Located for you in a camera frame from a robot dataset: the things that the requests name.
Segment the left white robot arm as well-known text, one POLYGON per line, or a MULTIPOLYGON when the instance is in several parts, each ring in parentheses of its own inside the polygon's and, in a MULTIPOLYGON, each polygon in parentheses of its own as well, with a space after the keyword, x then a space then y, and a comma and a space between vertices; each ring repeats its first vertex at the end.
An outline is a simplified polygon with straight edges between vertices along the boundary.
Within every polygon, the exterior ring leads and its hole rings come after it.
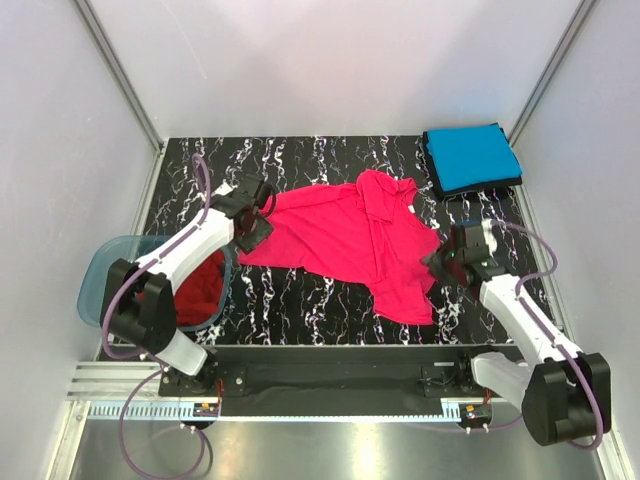
POLYGON ((215 355, 178 327, 174 294, 211 254, 234 245, 254 251, 273 232, 267 217, 276 190, 248 176, 232 188, 221 185, 204 208, 167 242, 134 261, 114 261, 106 276, 100 325, 103 348, 110 335, 129 342, 165 367, 181 373, 181 384, 196 396, 215 386, 215 355))

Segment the left aluminium frame post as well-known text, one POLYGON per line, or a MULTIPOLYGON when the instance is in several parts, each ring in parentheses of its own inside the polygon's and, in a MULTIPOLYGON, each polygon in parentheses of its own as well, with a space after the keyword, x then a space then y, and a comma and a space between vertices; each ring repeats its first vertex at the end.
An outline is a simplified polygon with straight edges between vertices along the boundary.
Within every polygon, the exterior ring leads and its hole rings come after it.
POLYGON ((89 36, 94 42, 103 62, 113 77, 146 140, 151 145, 154 153, 158 155, 162 150, 164 140, 157 132, 150 116, 142 105, 92 3, 88 0, 71 0, 71 4, 86 27, 89 36))

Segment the right aluminium frame post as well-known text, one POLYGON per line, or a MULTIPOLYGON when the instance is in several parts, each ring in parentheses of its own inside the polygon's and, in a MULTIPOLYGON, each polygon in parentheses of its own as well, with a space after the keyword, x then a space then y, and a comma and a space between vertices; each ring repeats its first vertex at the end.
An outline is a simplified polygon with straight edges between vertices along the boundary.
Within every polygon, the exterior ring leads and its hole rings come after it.
POLYGON ((542 73, 536 81, 513 129, 508 135, 508 141, 511 146, 515 146, 524 133, 525 128, 532 119, 546 91, 599 3, 599 0, 581 0, 578 3, 542 73))

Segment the dark red t shirt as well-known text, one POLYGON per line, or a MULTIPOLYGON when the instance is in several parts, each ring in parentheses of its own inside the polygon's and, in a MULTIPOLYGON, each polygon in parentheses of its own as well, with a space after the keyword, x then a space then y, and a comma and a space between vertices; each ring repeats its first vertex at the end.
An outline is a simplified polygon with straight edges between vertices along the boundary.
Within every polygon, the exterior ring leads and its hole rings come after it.
POLYGON ((179 327, 197 327, 219 312, 224 273, 224 252, 218 250, 185 279, 174 297, 179 327))

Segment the pink t shirt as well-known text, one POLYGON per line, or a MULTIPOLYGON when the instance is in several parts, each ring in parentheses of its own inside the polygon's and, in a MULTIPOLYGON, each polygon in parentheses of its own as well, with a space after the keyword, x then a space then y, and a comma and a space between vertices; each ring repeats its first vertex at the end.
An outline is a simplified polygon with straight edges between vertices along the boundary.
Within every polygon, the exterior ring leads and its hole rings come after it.
POLYGON ((397 323, 430 325, 427 294, 435 280, 423 259, 440 244, 436 231, 412 210, 414 179, 375 170, 353 183, 312 185, 283 192, 269 217, 273 231, 246 266, 303 268, 364 285, 376 314, 397 323))

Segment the aluminium frame post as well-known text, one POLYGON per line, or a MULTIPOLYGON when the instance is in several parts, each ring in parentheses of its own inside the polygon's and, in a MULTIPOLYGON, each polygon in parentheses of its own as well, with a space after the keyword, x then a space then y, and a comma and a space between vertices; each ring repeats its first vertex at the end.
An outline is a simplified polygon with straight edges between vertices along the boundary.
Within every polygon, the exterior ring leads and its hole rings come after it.
POLYGON ((532 119, 546 91, 599 3, 599 0, 581 0, 578 3, 542 73, 536 81, 513 129, 508 135, 508 141, 511 146, 515 146, 524 133, 525 128, 532 119))
POLYGON ((142 105, 92 3, 88 0, 71 0, 71 4, 86 27, 89 36, 94 42, 103 62, 113 77, 146 140, 151 145, 154 153, 158 155, 162 150, 164 140, 157 132, 150 116, 142 105))

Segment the black marbled table mat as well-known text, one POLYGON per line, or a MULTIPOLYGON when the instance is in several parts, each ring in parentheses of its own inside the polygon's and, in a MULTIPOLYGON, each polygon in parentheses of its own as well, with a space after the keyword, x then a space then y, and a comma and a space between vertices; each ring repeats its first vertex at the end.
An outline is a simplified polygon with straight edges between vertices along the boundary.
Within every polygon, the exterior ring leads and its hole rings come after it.
MULTIPOLYGON (((413 179, 417 217, 440 235, 458 222, 493 218, 509 222, 497 236, 519 274, 542 267, 537 242, 520 232, 533 223, 521 188, 438 199, 426 169, 420 135, 312 137, 182 137, 162 151, 138 231, 171 235, 197 212, 200 199, 191 158, 202 155, 214 184, 240 174, 265 178, 279 191, 313 184, 352 182, 374 169, 413 179)), ((368 290, 303 270, 235 266, 219 320, 195 334, 203 345, 506 344, 509 335, 462 289, 435 285, 428 293, 434 321, 410 326, 375 314, 368 290)))

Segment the blue translucent plastic bin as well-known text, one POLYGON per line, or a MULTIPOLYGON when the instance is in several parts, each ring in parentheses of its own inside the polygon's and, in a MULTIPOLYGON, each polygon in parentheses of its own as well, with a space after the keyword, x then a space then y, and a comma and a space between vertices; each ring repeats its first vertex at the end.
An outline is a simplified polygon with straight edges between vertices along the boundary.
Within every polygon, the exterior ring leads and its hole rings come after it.
MULTIPOLYGON (((100 325, 107 274, 116 260, 125 259, 132 262, 163 246, 168 240, 167 235, 129 235, 116 237, 101 246, 88 266, 79 291, 77 311, 80 318, 88 325, 94 327, 100 325)), ((225 257, 224 287, 220 298, 220 310, 197 327, 180 327, 186 333, 194 333, 213 325, 222 314, 230 291, 232 258, 229 248, 223 247, 219 250, 224 252, 225 257)))

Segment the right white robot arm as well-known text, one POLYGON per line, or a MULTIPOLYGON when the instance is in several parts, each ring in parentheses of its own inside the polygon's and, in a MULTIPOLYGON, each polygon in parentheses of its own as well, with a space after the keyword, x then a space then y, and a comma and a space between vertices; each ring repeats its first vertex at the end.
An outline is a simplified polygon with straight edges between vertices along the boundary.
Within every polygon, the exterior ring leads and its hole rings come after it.
POLYGON ((570 443, 593 451, 611 429, 611 369, 600 353, 585 353, 530 297, 525 283, 496 255, 495 221, 455 224, 423 261, 439 282, 466 288, 508 332, 518 364, 497 351, 471 354, 454 371, 466 396, 489 389, 516 407, 541 446, 570 443))

